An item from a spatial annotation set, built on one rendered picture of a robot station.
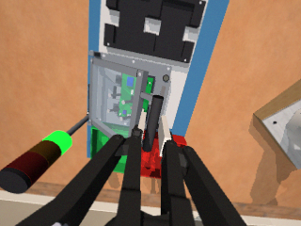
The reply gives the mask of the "green circuit board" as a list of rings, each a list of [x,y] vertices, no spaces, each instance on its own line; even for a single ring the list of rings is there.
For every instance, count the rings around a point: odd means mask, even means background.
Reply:
[[[146,86],[146,92],[149,93],[149,94],[151,94],[152,81],[153,81],[153,78],[148,77],[147,86]],[[150,84],[149,84],[149,82],[150,82]],[[148,105],[149,105],[149,101],[146,100],[146,99],[144,99],[144,103],[143,103],[143,107],[142,107],[142,112],[147,112]]]

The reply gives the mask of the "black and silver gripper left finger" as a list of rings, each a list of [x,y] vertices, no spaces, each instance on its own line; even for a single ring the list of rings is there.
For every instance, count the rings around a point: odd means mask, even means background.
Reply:
[[[79,226],[113,172],[127,155],[115,226],[140,226],[141,144],[147,112],[130,137],[113,135],[50,202],[15,226]]]

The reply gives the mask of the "green bin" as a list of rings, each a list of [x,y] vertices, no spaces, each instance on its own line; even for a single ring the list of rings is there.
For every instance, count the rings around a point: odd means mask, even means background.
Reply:
[[[101,149],[101,147],[109,140],[104,133],[97,129],[94,125],[91,127],[90,141],[90,159]],[[124,173],[127,155],[121,157],[113,171]]]

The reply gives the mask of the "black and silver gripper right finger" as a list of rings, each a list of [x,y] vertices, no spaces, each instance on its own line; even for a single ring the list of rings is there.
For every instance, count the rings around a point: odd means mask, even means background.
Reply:
[[[247,226],[215,178],[190,146],[177,146],[161,115],[158,127],[161,159],[161,215],[170,226],[196,226],[184,183],[204,226]]]

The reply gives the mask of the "red open-top bin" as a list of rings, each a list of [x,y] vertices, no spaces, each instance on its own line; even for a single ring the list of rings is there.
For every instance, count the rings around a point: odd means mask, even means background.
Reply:
[[[187,143],[183,136],[172,135],[177,146],[186,146]],[[161,179],[161,159],[159,154],[158,132],[155,133],[151,152],[147,153],[142,150],[141,146],[141,174],[140,176]]]

